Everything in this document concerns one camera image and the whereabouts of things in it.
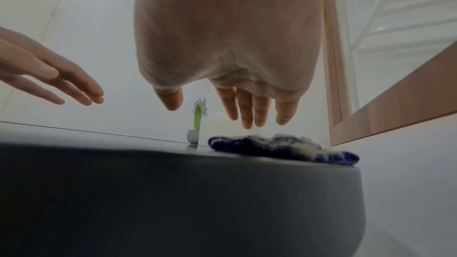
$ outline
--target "finger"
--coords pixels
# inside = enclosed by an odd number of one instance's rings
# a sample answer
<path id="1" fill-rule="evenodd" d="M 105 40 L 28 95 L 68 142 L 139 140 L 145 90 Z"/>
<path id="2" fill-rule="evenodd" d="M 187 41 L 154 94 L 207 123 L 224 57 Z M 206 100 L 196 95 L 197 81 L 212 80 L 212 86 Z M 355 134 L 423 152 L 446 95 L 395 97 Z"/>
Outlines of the finger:
<path id="1" fill-rule="evenodd" d="M 298 102 L 298 100 L 288 102 L 276 101 L 276 122 L 278 125 L 284 126 L 292 119 L 297 112 Z"/>
<path id="2" fill-rule="evenodd" d="M 53 79 L 59 74 L 56 69 L 42 62 L 30 52 L 2 39 L 0 39 L 0 50 L 0 62 L 13 70 L 40 79 Z"/>
<path id="3" fill-rule="evenodd" d="M 238 106 L 237 106 L 237 91 L 235 88 L 221 89 L 216 88 L 216 92 L 219 95 L 222 105 L 227 112 L 228 118 L 231 120 L 238 119 Z"/>
<path id="4" fill-rule="evenodd" d="M 254 108 L 254 122 L 256 126 L 263 127 L 267 123 L 268 110 L 271 99 L 266 97 L 252 96 L 252 107 Z"/>
<path id="5" fill-rule="evenodd" d="M 43 82 L 66 93 L 82 105 L 90 106 L 92 104 L 92 100 L 88 96 L 64 79 L 55 78 Z"/>
<path id="6" fill-rule="evenodd" d="M 251 129 L 254 120 L 252 114 L 252 95 L 244 89 L 237 89 L 237 100 L 243 128 Z"/>
<path id="7" fill-rule="evenodd" d="M 52 102 L 53 104 L 62 105 L 65 103 L 63 99 L 59 98 L 52 91 L 42 88 L 38 84 L 34 83 L 29 79 L 26 79 L 25 77 L 16 76 L 13 78 L 9 78 L 7 80 L 3 80 L 3 82 L 12 86 L 15 89 L 21 90 L 35 97 L 45 99 L 49 102 Z"/>
<path id="8" fill-rule="evenodd" d="M 60 55 L 47 59 L 47 63 L 59 71 L 59 77 L 72 83 L 94 102 L 99 103 L 97 98 L 105 94 L 101 86 L 76 63 Z"/>
<path id="9" fill-rule="evenodd" d="M 177 91 L 171 94 L 163 94 L 157 91 L 156 94 L 159 97 L 160 101 L 167 108 L 167 110 L 171 111 L 179 109 L 184 99 L 184 96 L 182 94 L 182 88 L 179 88 Z"/>

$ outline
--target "wooden door frame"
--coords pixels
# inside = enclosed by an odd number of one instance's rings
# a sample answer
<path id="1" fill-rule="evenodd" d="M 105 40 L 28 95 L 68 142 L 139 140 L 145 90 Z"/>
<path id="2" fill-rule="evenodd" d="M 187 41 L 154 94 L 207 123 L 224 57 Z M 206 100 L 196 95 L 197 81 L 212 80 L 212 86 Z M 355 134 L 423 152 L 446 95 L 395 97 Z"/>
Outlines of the wooden door frame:
<path id="1" fill-rule="evenodd" d="M 335 0 L 324 0 L 323 53 L 332 146 L 457 112 L 457 41 L 350 113 Z"/>

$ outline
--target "hand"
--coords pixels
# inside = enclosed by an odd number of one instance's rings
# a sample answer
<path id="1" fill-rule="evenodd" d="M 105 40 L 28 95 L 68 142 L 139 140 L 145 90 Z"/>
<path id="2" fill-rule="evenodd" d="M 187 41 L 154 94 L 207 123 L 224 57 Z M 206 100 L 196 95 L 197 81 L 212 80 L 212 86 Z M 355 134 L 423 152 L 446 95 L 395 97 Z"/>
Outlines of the hand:
<path id="1" fill-rule="evenodd" d="M 288 123 L 320 51 L 322 0 L 136 0 L 139 69 L 169 110 L 181 86 L 208 78 L 243 127 L 262 127 L 271 99 Z"/>
<path id="2" fill-rule="evenodd" d="M 102 88 L 77 64 L 25 35 L 0 27 L 0 80 L 51 103 L 65 103 L 22 75 L 53 86 L 85 106 L 103 103 Z"/>

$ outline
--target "blue cloth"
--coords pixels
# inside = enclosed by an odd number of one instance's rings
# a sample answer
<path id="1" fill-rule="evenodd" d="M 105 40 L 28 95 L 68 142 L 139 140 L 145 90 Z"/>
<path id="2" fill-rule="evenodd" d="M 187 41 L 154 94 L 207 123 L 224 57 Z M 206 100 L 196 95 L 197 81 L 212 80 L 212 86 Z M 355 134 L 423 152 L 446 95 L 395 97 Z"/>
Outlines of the blue cloth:
<path id="1" fill-rule="evenodd" d="M 359 156 L 350 152 L 323 149 L 308 138 L 277 134 L 272 138 L 259 136 L 212 137 L 209 146 L 219 152 L 261 156 L 332 165 L 353 166 Z"/>

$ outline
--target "white wall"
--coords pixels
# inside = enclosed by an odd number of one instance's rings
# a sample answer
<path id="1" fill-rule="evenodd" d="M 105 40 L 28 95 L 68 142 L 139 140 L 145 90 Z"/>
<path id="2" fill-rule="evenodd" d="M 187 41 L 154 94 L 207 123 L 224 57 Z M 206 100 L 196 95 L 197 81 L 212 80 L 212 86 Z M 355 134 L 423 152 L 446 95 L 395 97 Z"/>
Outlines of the white wall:
<path id="1" fill-rule="evenodd" d="M 10 97 L 0 120 L 187 142 L 187 130 L 193 129 L 195 99 L 207 99 L 209 114 L 224 112 L 207 80 L 184 87 L 181 109 L 164 109 L 137 69 L 133 0 L 65 0 L 64 4 L 47 34 L 46 44 L 94 77 L 105 90 L 105 103 L 83 107 L 66 98 L 67 104 L 57 107 L 17 92 Z M 263 129 L 266 136 L 304 135 L 329 146 L 322 57 L 292 122 L 284 127 L 276 125 L 274 110 L 272 105 Z"/>
<path id="2" fill-rule="evenodd" d="M 421 257 L 457 256 L 456 140 L 457 114 L 334 147 L 361 157 L 368 231 L 375 233 L 362 243 L 373 255 L 360 257 L 395 256 L 373 245 L 390 239 L 396 247 L 393 238 Z"/>

